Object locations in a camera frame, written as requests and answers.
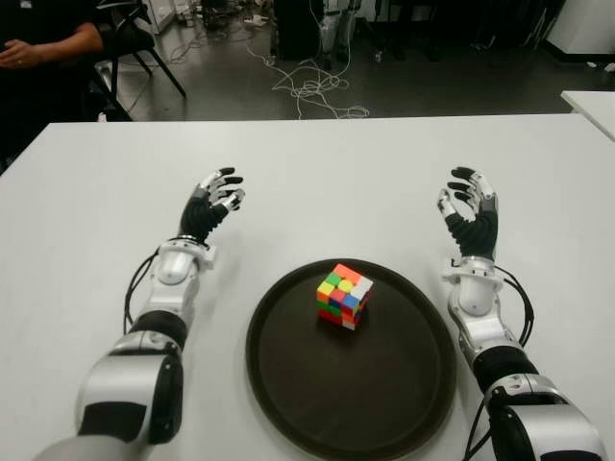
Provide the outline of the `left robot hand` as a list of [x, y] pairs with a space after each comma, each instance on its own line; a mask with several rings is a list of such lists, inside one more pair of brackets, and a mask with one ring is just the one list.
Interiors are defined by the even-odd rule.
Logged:
[[240, 209], [245, 191], [234, 186], [242, 183], [233, 167], [215, 170], [198, 182], [184, 206], [178, 236], [205, 243], [231, 212]]

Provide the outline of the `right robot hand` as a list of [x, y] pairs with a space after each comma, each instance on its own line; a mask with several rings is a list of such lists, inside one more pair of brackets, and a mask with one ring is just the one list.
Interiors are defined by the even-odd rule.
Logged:
[[463, 257], [495, 260], [499, 231], [498, 196], [479, 171], [457, 166], [436, 205]]

